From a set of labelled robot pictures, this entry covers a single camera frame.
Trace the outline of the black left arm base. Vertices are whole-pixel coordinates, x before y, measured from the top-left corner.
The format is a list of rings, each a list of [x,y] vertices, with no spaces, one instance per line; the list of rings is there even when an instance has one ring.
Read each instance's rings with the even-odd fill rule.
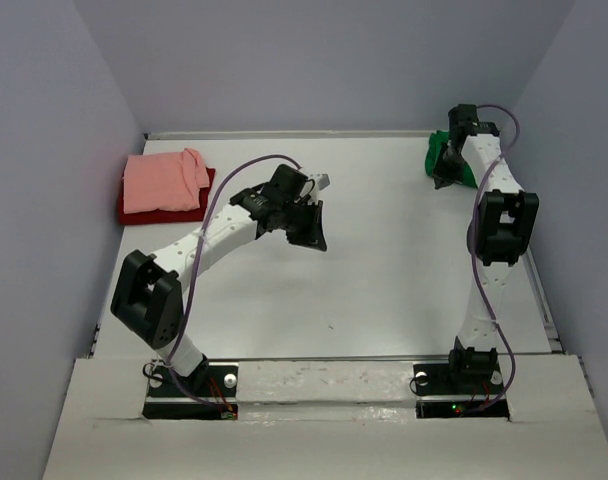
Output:
[[[142,416],[148,420],[237,420],[236,399],[239,364],[212,362],[205,380],[197,387],[173,381],[168,369],[159,361],[142,367],[147,380]]]

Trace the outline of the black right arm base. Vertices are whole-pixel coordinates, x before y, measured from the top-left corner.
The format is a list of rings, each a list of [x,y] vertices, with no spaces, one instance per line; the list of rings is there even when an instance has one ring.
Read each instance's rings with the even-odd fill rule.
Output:
[[[503,377],[496,367],[488,379],[453,382],[446,363],[413,366],[409,389],[416,397],[418,419],[503,418],[509,419],[505,398],[490,405],[503,390]]]

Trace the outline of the green t shirt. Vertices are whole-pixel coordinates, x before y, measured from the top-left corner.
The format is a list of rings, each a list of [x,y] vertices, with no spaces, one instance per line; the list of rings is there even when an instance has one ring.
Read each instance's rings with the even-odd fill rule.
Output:
[[[440,189],[458,184],[476,188],[473,172],[461,154],[450,146],[449,132],[436,130],[428,140],[428,150],[424,160],[426,175]]]

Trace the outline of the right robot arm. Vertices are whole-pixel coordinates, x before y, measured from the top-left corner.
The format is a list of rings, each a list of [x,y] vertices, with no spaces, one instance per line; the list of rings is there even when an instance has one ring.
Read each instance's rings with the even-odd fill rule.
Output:
[[[491,384],[497,345],[506,340],[499,324],[503,292],[528,249],[539,209],[538,195],[511,173],[498,127],[480,120],[479,109],[459,104],[449,110],[448,138],[426,164],[435,188],[458,184],[476,190],[466,233],[471,292],[448,362],[430,384],[435,394],[478,393]]]

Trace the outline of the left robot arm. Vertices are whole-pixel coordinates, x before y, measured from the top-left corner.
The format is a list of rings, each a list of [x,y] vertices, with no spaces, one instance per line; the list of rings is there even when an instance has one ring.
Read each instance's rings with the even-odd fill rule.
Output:
[[[125,257],[110,311],[162,360],[179,392],[194,397],[207,379],[208,359],[187,333],[199,276],[274,231],[291,245],[326,251],[320,193],[329,184],[326,174],[282,163],[268,181],[239,191],[220,211],[208,209],[200,227],[181,239]]]

